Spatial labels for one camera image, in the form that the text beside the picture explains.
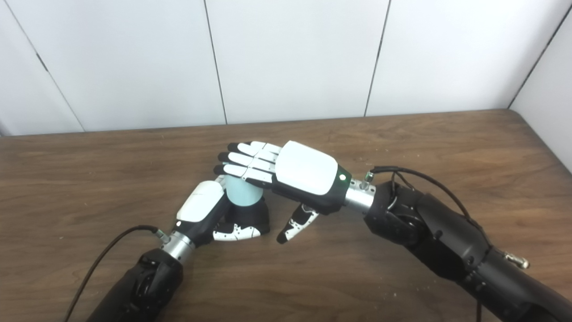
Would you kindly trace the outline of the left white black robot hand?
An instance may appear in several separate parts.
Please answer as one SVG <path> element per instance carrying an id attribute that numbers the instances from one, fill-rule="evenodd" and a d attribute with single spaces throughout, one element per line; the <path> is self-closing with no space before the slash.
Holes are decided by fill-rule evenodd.
<path id="1" fill-rule="evenodd" d="M 269 233 L 263 189 L 231 175 L 203 181 L 178 210 L 171 240 L 200 247 L 211 241 L 249 240 Z"/>

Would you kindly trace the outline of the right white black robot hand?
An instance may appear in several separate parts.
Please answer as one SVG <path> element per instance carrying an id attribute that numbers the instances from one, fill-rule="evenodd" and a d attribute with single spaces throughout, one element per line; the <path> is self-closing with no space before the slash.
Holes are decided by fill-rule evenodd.
<path id="1" fill-rule="evenodd" d="M 261 141 L 231 143 L 218 159 L 215 174 L 239 178 L 299 203 L 277 236 L 280 244 L 318 215 L 341 210 L 352 181 L 350 172 L 333 157 L 292 140 L 282 147 Z"/>

